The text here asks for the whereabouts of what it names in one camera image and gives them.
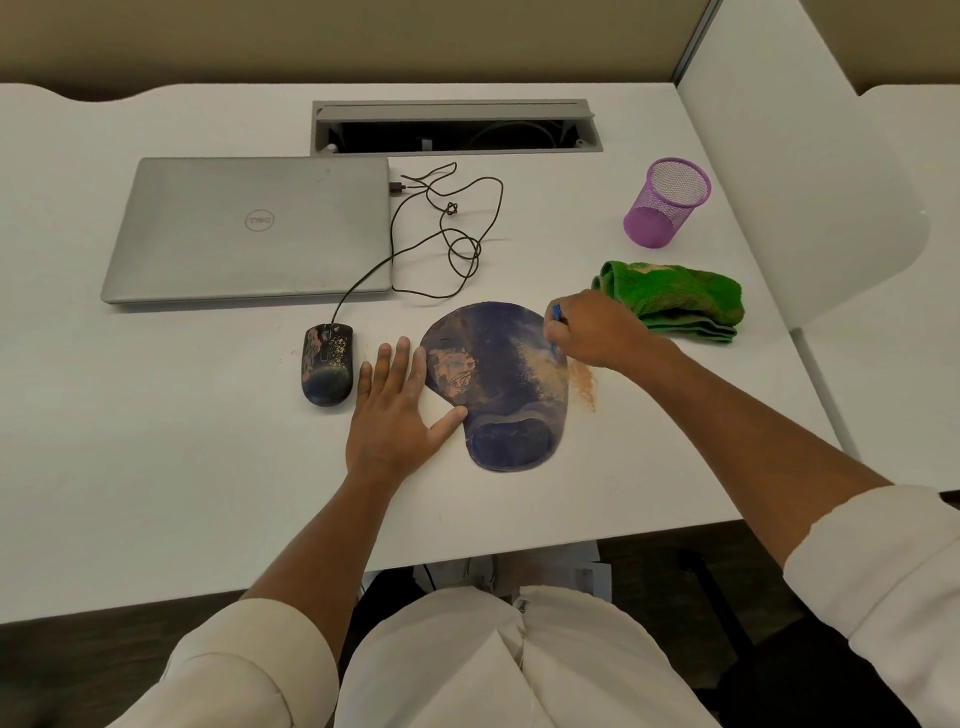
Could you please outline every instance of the forearm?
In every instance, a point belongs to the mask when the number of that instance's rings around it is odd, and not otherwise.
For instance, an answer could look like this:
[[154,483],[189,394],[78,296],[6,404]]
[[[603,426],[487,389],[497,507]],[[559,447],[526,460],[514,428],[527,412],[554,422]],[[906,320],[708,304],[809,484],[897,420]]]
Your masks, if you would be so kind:
[[624,374],[646,390],[707,461],[781,565],[810,526],[851,497],[890,483],[740,391],[666,340]]
[[317,625],[339,657],[360,579],[398,485],[387,479],[348,474],[324,509],[243,598],[274,599],[295,607]]

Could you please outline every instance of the dell logo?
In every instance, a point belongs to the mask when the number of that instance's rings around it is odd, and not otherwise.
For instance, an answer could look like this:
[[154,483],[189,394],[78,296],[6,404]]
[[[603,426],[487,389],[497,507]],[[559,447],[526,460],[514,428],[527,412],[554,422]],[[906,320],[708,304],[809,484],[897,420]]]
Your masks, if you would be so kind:
[[263,232],[273,226],[274,220],[274,214],[269,209],[256,209],[247,213],[243,224],[249,231]]

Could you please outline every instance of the white sleeve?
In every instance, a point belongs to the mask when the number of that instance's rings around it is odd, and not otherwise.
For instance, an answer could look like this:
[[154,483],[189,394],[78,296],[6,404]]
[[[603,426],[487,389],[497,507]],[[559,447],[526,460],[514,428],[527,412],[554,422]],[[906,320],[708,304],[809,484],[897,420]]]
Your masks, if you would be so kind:
[[783,577],[924,728],[960,725],[960,512],[935,491],[851,498],[813,524]]
[[324,728],[339,690],[320,630],[293,607],[243,599],[186,635],[114,728]]

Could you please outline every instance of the hand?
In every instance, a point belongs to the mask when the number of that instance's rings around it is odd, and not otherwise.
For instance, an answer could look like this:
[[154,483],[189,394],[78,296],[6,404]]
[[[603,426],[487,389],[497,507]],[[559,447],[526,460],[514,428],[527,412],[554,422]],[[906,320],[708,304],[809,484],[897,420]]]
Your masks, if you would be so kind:
[[[560,304],[566,324],[553,320],[554,303]],[[640,358],[675,348],[650,333],[623,303],[590,290],[551,302],[543,315],[543,335],[577,361],[621,374]]]
[[347,470],[370,472],[399,487],[403,479],[432,457],[467,416],[454,407],[432,427],[423,424],[417,403],[426,378],[426,351],[418,347],[407,376],[410,339],[396,342],[394,364],[390,344],[381,344],[376,367],[360,366],[357,403],[347,437]]

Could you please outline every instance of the laptop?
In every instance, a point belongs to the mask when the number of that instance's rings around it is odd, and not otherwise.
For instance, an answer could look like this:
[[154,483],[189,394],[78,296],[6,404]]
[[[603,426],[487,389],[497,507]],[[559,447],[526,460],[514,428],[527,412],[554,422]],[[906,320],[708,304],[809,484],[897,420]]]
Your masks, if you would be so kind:
[[[100,297],[345,293],[389,255],[386,158],[144,158]],[[356,291],[389,290],[390,273]]]

